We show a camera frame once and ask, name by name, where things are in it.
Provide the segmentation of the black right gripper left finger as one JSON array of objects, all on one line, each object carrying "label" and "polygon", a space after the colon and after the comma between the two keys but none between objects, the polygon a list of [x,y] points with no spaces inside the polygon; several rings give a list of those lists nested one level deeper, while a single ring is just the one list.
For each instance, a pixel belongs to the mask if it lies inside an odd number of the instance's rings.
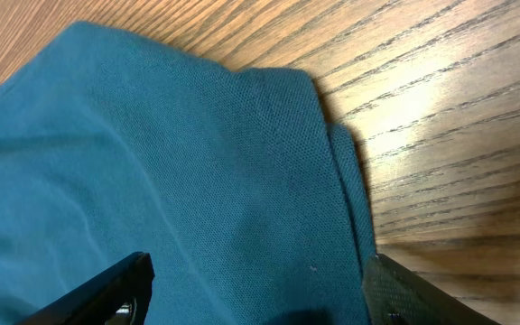
[{"label": "black right gripper left finger", "polygon": [[20,325],[143,325],[155,277],[151,256],[134,252]]}]

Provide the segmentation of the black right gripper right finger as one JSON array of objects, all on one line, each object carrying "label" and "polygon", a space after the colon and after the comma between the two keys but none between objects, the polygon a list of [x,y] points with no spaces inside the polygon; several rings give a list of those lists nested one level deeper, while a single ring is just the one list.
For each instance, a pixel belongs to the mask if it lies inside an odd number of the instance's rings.
[{"label": "black right gripper right finger", "polygon": [[362,289],[373,325],[498,325],[386,255],[369,259]]}]

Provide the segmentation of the dark blue polo shirt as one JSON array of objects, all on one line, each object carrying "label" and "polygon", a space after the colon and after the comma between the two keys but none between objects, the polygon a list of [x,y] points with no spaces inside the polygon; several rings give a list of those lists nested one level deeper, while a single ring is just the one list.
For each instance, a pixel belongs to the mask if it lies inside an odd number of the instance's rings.
[{"label": "dark blue polo shirt", "polygon": [[355,145],[305,72],[74,23],[0,87],[0,324],[136,251],[150,324],[368,323]]}]

